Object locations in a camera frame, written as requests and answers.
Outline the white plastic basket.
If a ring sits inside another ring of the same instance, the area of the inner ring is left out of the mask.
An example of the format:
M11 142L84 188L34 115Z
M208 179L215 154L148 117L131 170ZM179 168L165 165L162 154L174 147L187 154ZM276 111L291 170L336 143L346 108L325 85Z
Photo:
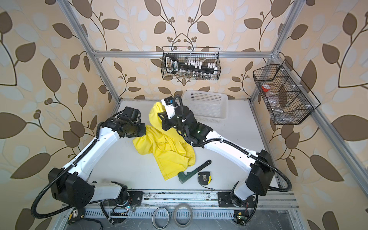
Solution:
M227 118L229 100L225 94L188 90L182 100L201 123L220 123Z

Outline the yellow trousers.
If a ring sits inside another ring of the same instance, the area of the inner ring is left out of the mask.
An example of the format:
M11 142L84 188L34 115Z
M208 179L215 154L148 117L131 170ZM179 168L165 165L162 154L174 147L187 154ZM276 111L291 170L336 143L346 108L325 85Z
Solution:
M195 165L196 155L193 147L175 129L162 129L158 113L164 111L162 103L154 104L149 112L150 125L146 126L146 135L135 138L133 144L139 154L153 154L164 180L169 180Z

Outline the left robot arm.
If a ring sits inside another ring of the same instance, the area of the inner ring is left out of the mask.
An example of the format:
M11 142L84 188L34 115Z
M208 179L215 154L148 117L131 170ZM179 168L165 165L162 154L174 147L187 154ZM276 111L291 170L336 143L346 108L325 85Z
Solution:
M82 209L90 203L105 200L127 205L130 199L126 185L114 181L108 184L90 183L88 180L94 167L118 140L143 137L145 134L146 126L141 122L141 112L132 107L125 107L105 122L99 123L95 137L81 153L63 168L54 168L49 172L49 183L31 206L32 217L46 219L70 208ZM47 214L38 213L37 206L48 190L54 199L67 204L67 207Z

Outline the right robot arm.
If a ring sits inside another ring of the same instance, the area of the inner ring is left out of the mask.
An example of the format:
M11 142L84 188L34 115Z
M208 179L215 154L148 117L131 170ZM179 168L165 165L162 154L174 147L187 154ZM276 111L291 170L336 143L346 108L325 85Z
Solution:
M231 160L246 172L244 182L237 182L230 192L231 202L243 207L249 198L258 201L269 190L289 192L289 178L273 164L271 155L261 150L256 152L241 147L224 138L213 128L197 122L194 113L183 104L180 96L162 99L163 112L158 113L164 131L175 129L182 139L192 147L214 151Z

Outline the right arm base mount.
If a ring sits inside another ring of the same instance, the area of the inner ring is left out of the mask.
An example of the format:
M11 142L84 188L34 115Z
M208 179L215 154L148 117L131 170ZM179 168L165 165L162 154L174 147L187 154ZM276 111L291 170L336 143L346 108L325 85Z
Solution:
M248 197L245 201L240 200L231 192L218 192L218 206L220 208L254 208L255 196Z

